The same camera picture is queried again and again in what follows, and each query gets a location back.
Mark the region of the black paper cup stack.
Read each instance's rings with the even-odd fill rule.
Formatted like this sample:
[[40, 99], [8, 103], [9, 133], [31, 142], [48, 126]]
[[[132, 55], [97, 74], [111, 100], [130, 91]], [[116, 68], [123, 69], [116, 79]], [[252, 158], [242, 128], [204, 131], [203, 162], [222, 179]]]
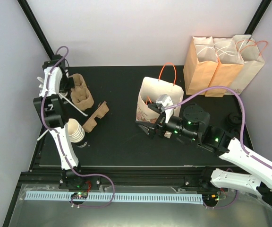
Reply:
[[88, 142], [87, 137], [86, 135], [84, 135], [84, 137], [79, 142], [75, 143], [75, 145], [79, 148], [83, 148], [87, 145], [87, 142]]

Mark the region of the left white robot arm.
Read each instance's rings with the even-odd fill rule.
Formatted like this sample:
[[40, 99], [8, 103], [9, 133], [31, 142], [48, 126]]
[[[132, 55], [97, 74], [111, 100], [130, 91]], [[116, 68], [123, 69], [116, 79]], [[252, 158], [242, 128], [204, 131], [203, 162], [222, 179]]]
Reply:
[[56, 144], [64, 171], [78, 167], [71, 141], [68, 135], [68, 121], [65, 106], [60, 94], [70, 92], [75, 84], [66, 74], [65, 58], [59, 54], [50, 61], [44, 62], [43, 88], [39, 96], [34, 98], [33, 104], [42, 125], [49, 131]]

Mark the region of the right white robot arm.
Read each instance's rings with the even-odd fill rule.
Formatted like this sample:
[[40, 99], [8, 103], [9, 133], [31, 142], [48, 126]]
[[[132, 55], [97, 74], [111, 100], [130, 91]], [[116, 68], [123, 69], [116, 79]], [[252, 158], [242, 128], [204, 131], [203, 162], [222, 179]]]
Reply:
[[213, 153], [214, 156], [237, 165], [246, 174], [233, 173], [215, 167], [206, 167], [199, 177], [202, 189], [230, 188], [244, 191], [261, 198], [272, 206], [272, 162], [241, 145], [240, 140], [229, 132], [209, 124], [210, 115], [197, 104], [189, 104], [183, 116], [168, 116], [156, 104], [152, 110], [159, 112], [154, 123], [136, 121], [149, 136], [164, 136], [171, 132], [194, 141], [197, 146]]

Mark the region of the stack of white paper cups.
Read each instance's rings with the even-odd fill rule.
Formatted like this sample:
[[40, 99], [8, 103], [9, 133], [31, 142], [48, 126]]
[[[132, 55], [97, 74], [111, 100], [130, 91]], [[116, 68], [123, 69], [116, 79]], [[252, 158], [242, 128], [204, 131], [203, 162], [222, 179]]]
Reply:
[[85, 131], [76, 119], [68, 120], [68, 136], [73, 143], [81, 142], [85, 137]]

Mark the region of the printed Cream Bear paper bag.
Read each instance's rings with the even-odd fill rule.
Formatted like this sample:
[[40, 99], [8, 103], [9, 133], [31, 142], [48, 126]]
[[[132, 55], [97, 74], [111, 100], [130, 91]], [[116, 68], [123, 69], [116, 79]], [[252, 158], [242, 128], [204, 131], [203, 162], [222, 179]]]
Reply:
[[183, 99], [183, 89], [176, 85], [177, 71], [174, 69], [171, 83], [161, 80], [162, 73], [163, 70], [157, 79], [144, 77], [138, 94], [136, 124], [151, 138], [156, 134], [170, 138], [172, 134], [185, 132], [179, 118], [181, 107], [167, 108]]

